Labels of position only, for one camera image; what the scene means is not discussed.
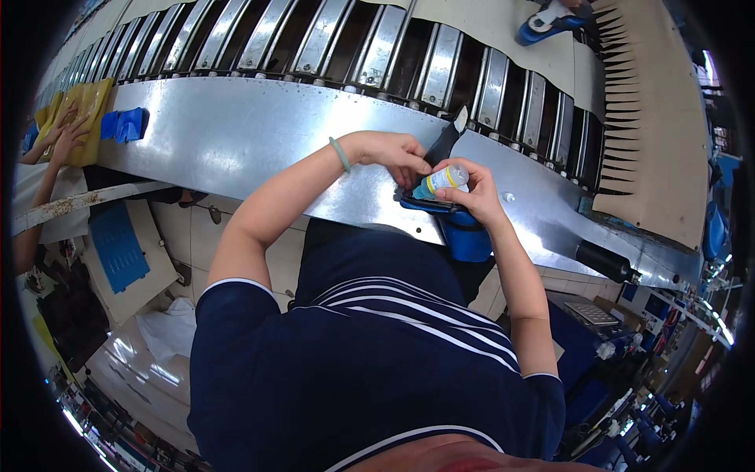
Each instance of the blue foam pad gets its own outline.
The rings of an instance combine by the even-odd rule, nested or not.
[[[149,272],[123,201],[92,218],[89,232],[113,293]]]
[[[140,107],[121,112],[116,127],[116,143],[141,139],[143,111]]]
[[[100,120],[100,139],[110,139],[116,136],[116,126],[118,124],[118,110],[105,113]]]

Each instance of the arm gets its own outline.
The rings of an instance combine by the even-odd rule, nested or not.
[[[40,205],[50,202],[52,190],[55,186],[55,179],[57,178],[57,172],[65,163],[71,149],[84,145],[84,141],[77,140],[76,138],[89,132],[88,130],[79,130],[79,126],[81,126],[85,120],[86,116],[83,116],[61,131],[60,139],[55,144],[55,151],[52,153],[48,168],[45,171],[45,175],[42,177],[42,182],[39,184],[37,193],[34,195],[34,200],[32,200],[32,208],[37,208]],[[34,254],[37,250],[37,244],[39,243],[39,237],[41,234],[42,225],[38,224],[37,226],[29,228],[23,233],[14,236],[13,264],[17,276],[31,270],[34,265]]]
[[[45,153],[47,148],[55,144],[55,141],[57,141],[57,139],[63,133],[63,128],[64,128],[63,121],[66,118],[68,118],[68,116],[71,115],[71,113],[76,113],[76,110],[77,110],[76,103],[75,101],[73,101],[71,102],[69,106],[63,109],[63,111],[57,117],[57,120],[55,120],[55,124],[47,133],[47,136],[39,140],[39,142],[37,142],[37,144],[35,144],[32,147],[32,149],[29,150],[28,153],[21,156],[21,159],[19,159],[18,162],[20,164],[30,164],[30,165],[36,164],[39,158],[42,157],[42,154]]]
[[[424,149],[410,134],[359,131],[338,138],[351,165],[383,164],[397,182],[411,186],[414,173],[430,173]],[[327,146],[272,176],[236,210],[217,246],[207,285],[239,277],[271,288],[265,251],[344,172]]]
[[[509,307],[511,344],[522,376],[539,372],[558,375],[543,282],[501,207],[493,176],[488,168],[461,157],[446,159],[433,171],[455,163],[469,172],[470,192],[438,189],[436,196],[467,207],[490,234],[501,289]]]

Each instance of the blue plastic panel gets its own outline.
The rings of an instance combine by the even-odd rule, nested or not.
[[[113,293],[123,292],[149,272],[123,201],[94,217],[89,231]]]

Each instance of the white shirt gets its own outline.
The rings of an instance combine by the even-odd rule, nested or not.
[[[44,164],[16,164],[16,187],[13,198],[13,218],[21,216],[32,209],[34,195],[39,190],[42,178],[47,171],[48,163]],[[78,193],[86,193],[87,182],[84,172],[78,167],[64,165],[55,178],[50,201],[59,200]],[[89,232],[89,208],[73,211],[56,217],[44,223],[40,244],[61,241],[75,236],[84,236]]]

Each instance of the factory floor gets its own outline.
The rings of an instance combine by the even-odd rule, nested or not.
[[[183,287],[177,282],[173,283],[168,288],[173,296],[186,297],[193,304],[196,303],[205,288],[220,235],[240,204],[219,196],[209,196],[191,208],[151,204],[168,253],[176,261],[192,268],[192,284]],[[209,205],[222,212],[220,224],[213,223],[210,218]],[[286,311],[287,303],[291,300],[287,293],[296,292],[308,220],[308,217],[296,220],[267,251],[273,292],[281,311]],[[583,295],[590,300],[596,295],[616,299],[621,288],[619,284],[600,277],[544,267],[538,270],[546,290]],[[169,304],[170,299],[160,295],[140,312],[162,311]],[[496,320],[505,307],[498,271],[493,269],[480,286],[479,296],[470,308]],[[178,355],[167,362],[157,362],[140,333],[136,316],[113,330],[109,340],[87,362],[87,367],[91,369],[90,377],[105,394],[129,411],[136,420],[177,448],[198,451],[186,425],[190,408],[189,359]]]

